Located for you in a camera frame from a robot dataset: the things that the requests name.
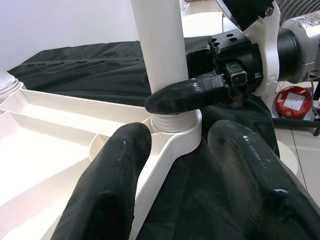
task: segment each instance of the red device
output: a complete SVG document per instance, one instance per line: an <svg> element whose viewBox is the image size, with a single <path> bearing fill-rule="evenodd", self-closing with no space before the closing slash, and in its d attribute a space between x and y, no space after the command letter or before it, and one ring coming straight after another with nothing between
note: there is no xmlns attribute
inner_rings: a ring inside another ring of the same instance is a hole
<svg viewBox="0 0 320 240"><path fill-rule="evenodd" d="M311 94L303 87L289 86L275 97L276 110L287 118L305 116L313 104Z"/></svg>

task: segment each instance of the white floor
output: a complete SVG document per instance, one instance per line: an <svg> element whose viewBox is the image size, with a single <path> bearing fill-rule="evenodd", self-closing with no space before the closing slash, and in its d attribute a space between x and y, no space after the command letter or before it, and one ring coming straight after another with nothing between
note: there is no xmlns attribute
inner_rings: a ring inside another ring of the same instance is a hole
<svg viewBox="0 0 320 240"><path fill-rule="evenodd" d="M190 14L221 12L215 0L190 2ZM297 178L320 206L320 136L314 137L314 128L290 128L275 126L278 141L287 145L299 161Z"/></svg>

